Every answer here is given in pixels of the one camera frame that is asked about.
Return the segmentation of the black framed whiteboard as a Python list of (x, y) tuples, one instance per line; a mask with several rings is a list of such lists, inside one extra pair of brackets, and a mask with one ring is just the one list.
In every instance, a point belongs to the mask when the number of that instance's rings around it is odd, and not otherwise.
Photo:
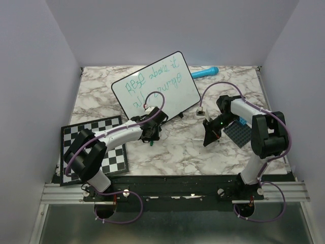
[(160, 107), (172, 119), (201, 100), (198, 88), (180, 51), (174, 52), (113, 82), (111, 90), (127, 118), (144, 114), (144, 104)]

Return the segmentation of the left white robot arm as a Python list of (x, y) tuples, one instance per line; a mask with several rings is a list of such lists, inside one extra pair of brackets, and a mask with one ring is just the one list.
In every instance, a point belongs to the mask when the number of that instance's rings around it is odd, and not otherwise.
[(95, 195), (100, 200), (109, 200), (113, 193), (111, 181), (101, 169), (105, 154), (131, 141), (158, 141), (161, 125), (168, 118), (161, 109), (150, 106), (145, 109), (144, 115), (134, 116), (117, 127), (101, 132), (83, 129), (63, 155), (67, 163), (65, 175), (75, 173), (83, 183), (95, 189)]

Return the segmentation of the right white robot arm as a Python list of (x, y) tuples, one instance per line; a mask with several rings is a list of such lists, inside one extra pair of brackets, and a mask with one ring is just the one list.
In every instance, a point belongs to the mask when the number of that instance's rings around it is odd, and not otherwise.
[(241, 181), (234, 185), (234, 194), (245, 199), (252, 193), (251, 185), (259, 182), (272, 156), (280, 156), (289, 147), (289, 134), (285, 128), (285, 117), (280, 111), (271, 112), (254, 108), (240, 96), (220, 96), (216, 104), (221, 114), (212, 119), (205, 112), (203, 126), (207, 146), (221, 137), (221, 130), (239, 118), (251, 125), (251, 148), (253, 154), (240, 173)]

